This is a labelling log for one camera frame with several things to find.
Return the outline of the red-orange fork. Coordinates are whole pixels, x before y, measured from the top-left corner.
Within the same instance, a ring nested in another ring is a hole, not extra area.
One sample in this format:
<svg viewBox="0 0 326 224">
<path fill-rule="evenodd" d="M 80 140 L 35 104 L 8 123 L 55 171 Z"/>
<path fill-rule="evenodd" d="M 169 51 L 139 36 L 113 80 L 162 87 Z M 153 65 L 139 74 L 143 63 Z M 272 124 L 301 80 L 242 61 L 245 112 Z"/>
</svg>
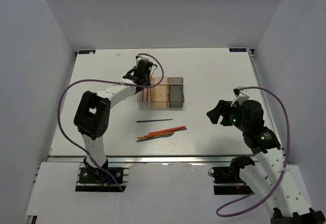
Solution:
<svg viewBox="0 0 326 224">
<path fill-rule="evenodd" d="M 149 105 L 150 103 L 151 103 L 151 89 L 147 89 L 146 104 Z"/>
</svg>

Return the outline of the blue chopstick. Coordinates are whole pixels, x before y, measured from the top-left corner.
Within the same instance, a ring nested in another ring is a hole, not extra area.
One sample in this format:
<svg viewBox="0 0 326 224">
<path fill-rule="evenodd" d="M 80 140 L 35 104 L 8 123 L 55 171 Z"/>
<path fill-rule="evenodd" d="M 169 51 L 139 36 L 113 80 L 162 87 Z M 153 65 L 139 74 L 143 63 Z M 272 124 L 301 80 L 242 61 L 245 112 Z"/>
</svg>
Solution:
<svg viewBox="0 0 326 224">
<path fill-rule="evenodd" d="M 180 129 L 177 129 L 177 130 L 173 130 L 173 131 L 167 132 L 167 133 L 174 133 L 174 132 L 183 131 L 183 130 L 187 130 L 187 128 L 184 127 L 184 128 L 180 128 Z"/>
<path fill-rule="evenodd" d="M 154 119 L 154 120 L 138 120 L 136 123 L 150 123 L 150 122 L 161 122 L 161 121 L 172 121 L 173 119 Z"/>
</svg>

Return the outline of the red-orange knife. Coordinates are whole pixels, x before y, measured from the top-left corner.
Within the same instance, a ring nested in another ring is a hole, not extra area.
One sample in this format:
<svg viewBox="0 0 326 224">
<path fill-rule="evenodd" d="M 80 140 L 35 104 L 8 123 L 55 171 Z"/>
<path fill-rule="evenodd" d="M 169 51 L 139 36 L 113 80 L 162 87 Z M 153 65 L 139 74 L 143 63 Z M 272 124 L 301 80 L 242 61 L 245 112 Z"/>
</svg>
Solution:
<svg viewBox="0 0 326 224">
<path fill-rule="evenodd" d="M 165 135 L 170 135 L 174 134 L 174 132 L 166 132 L 166 133 L 161 133 L 161 134 L 149 134 L 144 136 L 144 138 L 153 138 L 153 137 L 158 137 L 158 136 L 165 136 Z"/>
</svg>

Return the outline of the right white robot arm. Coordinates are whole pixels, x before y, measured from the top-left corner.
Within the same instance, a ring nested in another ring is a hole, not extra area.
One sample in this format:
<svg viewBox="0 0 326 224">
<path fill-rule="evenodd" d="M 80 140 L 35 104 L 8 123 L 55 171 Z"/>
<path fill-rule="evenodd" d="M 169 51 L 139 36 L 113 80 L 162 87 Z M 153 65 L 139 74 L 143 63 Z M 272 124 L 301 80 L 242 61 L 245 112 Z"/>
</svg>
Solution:
<svg viewBox="0 0 326 224">
<path fill-rule="evenodd" d="M 266 174 L 260 174 L 250 157 L 241 156 L 231 161 L 231 179 L 245 182 L 262 198 L 271 223 L 325 223 L 323 212 L 313 209 L 284 166 L 286 160 L 281 145 L 274 132 L 264 125 L 263 114 L 261 104 L 255 100 L 241 104 L 220 100 L 207 112 L 212 124 L 235 126 L 242 132 L 245 144 Z"/>
</svg>

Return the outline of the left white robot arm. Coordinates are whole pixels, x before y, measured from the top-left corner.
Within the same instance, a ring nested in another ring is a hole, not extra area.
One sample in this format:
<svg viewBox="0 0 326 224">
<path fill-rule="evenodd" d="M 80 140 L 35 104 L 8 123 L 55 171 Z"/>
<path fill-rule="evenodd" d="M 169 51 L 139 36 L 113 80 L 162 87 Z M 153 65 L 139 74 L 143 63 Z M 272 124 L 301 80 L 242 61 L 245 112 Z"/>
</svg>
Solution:
<svg viewBox="0 0 326 224">
<path fill-rule="evenodd" d="M 108 128 L 110 110 L 119 102 L 151 85 L 152 67 L 151 61 L 137 57 L 135 67 L 128 71 L 118 84 L 98 92 L 86 91 L 81 98 L 73 122 L 89 153 L 84 164 L 90 171 L 90 177 L 97 183 L 107 179 L 108 161 L 104 152 L 103 135 Z"/>
</svg>

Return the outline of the clear plastic container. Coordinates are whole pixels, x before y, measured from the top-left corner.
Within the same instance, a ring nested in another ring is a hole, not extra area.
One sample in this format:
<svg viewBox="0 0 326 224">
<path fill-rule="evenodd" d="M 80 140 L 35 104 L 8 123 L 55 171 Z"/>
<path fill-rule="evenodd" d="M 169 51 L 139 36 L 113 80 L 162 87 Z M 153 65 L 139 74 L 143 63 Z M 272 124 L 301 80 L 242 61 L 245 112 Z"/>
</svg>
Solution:
<svg viewBox="0 0 326 224">
<path fill-rule="evenodd" d="M 146 89 L 143 89 L 142 91 L 140 91 L 138 93 L 137 102 L 138 102 L 139 108 L 141 108 L 141 109 L 152 108 L 154 106 L 153 89 L 146 88 Z"/>
</svg>

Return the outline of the amber plastic container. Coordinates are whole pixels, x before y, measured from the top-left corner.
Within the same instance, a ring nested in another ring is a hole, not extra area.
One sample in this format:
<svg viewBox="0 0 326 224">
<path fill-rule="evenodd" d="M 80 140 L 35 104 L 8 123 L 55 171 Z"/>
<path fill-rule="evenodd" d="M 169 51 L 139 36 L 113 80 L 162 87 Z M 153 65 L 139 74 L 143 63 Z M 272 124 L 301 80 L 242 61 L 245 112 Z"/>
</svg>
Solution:
<svg viewBox="0 0 326 224">
<path fill-rule="evenodd" d="M 154 87 L 154 108 L 167 108 L 169 102 L 168 78 L 164 77 L 161 83 Z"/>
</svg>

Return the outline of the smoky grey plastic container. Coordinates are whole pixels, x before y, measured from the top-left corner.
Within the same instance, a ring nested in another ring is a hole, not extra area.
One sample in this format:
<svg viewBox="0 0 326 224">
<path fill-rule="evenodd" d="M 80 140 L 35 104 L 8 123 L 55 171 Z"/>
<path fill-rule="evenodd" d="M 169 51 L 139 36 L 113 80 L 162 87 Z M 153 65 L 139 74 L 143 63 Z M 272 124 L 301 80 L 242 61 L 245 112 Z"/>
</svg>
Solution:
<svg viewBox="0 0 326 224">
<path fill-rule="evenodd" d="M 169 107 L 183 108 L 184 90 L 182 77 L 169 77 Z"/>
</svg>

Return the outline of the blue knife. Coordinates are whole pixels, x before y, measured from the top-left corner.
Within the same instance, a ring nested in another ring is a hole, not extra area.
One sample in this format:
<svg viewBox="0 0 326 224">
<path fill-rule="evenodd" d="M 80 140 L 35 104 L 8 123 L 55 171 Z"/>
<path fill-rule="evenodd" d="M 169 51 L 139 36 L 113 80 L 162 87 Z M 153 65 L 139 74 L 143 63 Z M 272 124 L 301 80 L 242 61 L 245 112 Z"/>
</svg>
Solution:
<svg viewBox="0 0 326 224">
<path fill-rule="evenodd" d="M 155 138 L 155 139 L 171 137 L 171 136 L 173 136 L 173 135 L 174 135 L 174 134 L 165 135 L 165 136 L 158 136 L 158 137 Z M 145 142 L 145 141 L 150 141 L 150 140 L 143 140 L 143 141 L 139 141 L 139 140 L 137 140 L 137 142 Z"/>
</svg>

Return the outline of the left blue table sticker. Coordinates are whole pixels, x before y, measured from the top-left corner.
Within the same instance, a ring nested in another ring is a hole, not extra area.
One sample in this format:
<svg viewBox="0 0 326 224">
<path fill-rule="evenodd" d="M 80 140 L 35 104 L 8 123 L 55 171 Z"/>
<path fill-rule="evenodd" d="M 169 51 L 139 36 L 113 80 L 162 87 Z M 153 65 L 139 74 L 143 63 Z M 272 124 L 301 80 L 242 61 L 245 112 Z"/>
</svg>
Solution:
<svg viewBox="0 0 326 224">
<path fill-rule="evenodd" d="M 78 54 L 95 54 L 96 50 L 79 50 Z"/>
</svg>

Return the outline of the blue table sticker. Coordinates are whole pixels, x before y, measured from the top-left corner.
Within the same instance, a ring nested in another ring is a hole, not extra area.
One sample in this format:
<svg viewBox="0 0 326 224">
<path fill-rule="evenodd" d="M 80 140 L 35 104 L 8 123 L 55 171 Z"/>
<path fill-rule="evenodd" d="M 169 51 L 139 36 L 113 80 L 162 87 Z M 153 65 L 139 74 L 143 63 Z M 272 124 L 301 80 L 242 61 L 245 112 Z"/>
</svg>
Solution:
<svg viewBox="0 0 326 224">
<path fill-rule="evenodd" d="M 96 50 L 79 50 L 78 54 L 95 54 Z"/>
<path fill-rule="evenodd" d="M 229 48 L 230 52 L 247 52 L 246 48 Z"/>
</svg>

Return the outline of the right blue table sticker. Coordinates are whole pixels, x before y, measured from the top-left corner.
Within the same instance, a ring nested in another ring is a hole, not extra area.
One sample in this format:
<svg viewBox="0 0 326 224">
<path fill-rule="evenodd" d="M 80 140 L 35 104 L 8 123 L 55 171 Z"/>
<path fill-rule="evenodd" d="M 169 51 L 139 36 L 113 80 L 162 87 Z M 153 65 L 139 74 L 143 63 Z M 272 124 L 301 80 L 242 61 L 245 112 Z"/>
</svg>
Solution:
<svg viewBox="0 0 326 224">
<path fill-rule="evenodd" d="M 230 52 L 247 52 L 246 48 L 229 48 Z"/>
</svg>

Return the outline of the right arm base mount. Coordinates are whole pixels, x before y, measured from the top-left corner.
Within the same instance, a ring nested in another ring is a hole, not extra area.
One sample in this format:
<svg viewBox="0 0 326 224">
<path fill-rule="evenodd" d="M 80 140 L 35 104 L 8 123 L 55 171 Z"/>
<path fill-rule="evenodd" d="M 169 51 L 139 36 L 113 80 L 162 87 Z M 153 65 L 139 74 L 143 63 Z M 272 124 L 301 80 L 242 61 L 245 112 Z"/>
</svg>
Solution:
<svg viewBox="0 0 326 224">
<path fill-rule="evenodd" d="M 214 195 L 247 195 L 252 194 L 250 187 L 240 176 L 240 170 L 245 166 L 255 165 L 250 156 L 233 158 L 229 166 L 211 167 L 208 175 L 213 177 Z"/>
</svg>

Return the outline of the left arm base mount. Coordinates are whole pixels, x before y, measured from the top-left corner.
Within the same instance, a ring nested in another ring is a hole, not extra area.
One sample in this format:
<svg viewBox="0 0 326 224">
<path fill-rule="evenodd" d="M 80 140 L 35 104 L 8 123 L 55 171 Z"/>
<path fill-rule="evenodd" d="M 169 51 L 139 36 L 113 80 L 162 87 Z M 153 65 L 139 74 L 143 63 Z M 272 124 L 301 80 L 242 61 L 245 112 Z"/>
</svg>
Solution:
<svg viewBox="0 0 326 224">
<path fill-rule="evenodd" d="M 128 182 L 129 167 L 109 167 L 108 171 L 115 177 L 123 190 L 119 188 L 113 178 L 107 173 L 98 176 L 81 164 L 77 175 L 75 191 L 122 193 Z"/>
</svg>

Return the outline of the aluminium table rail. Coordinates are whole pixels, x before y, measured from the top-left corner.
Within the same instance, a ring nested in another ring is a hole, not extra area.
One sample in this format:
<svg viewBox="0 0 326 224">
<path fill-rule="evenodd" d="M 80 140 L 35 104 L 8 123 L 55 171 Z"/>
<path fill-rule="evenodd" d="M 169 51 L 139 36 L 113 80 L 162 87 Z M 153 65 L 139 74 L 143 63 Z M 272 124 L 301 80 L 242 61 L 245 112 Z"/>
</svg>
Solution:
<svg viewBox="0 0 326 224">
<path fill-rule="evenodd" d="M 236 156 L 153 156 L 153 157 L 108 157 L 109 163 L 229 163 Z M 84 156 L 51 156 L 47 162 L 83 162 Z"/>
</svg>

